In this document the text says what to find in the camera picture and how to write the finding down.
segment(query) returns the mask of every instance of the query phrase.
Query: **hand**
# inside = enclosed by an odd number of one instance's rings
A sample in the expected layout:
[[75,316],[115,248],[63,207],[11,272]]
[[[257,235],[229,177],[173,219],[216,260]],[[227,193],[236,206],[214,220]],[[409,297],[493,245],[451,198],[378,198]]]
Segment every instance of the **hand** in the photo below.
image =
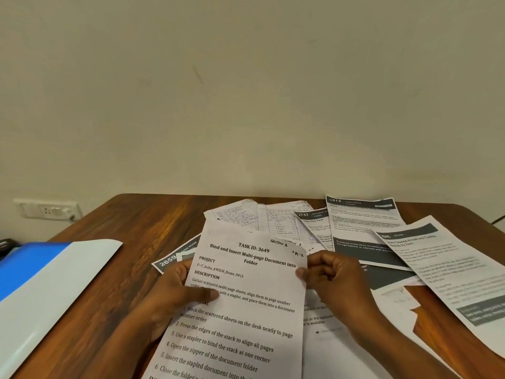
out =
[[134,310],[152,325],[151,341],[165,331],[170,319],[190,302],[210,302],[218,298],[217,290],[184,286],[193,258],[172,264]]
[[387,322],[357,259],[323,250],[309,255],[307,266],[298,268],[296,275],[316,291],[321,302],[349,328],[354,338],[364,325]]

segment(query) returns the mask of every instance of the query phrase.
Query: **wooden desk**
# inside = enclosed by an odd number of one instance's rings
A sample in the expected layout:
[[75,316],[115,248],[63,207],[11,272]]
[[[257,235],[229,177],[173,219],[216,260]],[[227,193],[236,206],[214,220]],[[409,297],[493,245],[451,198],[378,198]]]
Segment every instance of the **wooden desk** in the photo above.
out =
[[[78,378],[116,326],[159,277],[151,262],[201,232],[203,212],[244,197],[122,194],[51,239],[112,238],[123,246],[14,374],[16,379]],[[258,198],[259,203],[293,198]],[[307,200],[315,209],[324,200]],[[505,265],[505,233],[470,210],[440,203],[398,203],[407,223],[433,215],[463,242]],[[415,332],[464,379],[505,378],[505,360],[475,338],[426,287],[410,287],[421,304]],[[150,354],[145,356],[143,367]]]

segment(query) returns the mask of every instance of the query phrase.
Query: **fingernail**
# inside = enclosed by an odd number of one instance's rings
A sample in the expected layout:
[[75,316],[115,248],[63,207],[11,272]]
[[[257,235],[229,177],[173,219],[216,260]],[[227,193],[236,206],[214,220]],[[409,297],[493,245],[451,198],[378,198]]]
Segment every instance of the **fingernail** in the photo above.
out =
[[213,301],[214,299],[217,299],[219,296],[219,291],[217,290],[211,290],[211,300]]

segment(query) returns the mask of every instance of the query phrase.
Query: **power socket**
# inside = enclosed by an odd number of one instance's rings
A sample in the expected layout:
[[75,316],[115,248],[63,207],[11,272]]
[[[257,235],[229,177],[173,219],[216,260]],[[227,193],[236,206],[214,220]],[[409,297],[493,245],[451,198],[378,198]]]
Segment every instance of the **power socket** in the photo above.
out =
[[76,221],[82,218],[77,202],[14,199],[19,214],[24,218]]

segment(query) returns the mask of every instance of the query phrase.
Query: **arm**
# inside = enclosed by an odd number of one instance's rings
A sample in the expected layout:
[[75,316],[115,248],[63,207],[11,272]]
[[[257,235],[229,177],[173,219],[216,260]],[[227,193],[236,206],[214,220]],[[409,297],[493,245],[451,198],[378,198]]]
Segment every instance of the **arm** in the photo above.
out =
[[190,302],[210,302],[219,292],[184,286],[192,259],[173,264],[142,302],[119,324],[85,369],[81,379],[130,379],[147,346]]
[[320,251],[296,274],[313,288],[354,340],[395,379],[456,379],[447,367],[404,336],[380,312],[355,259]]

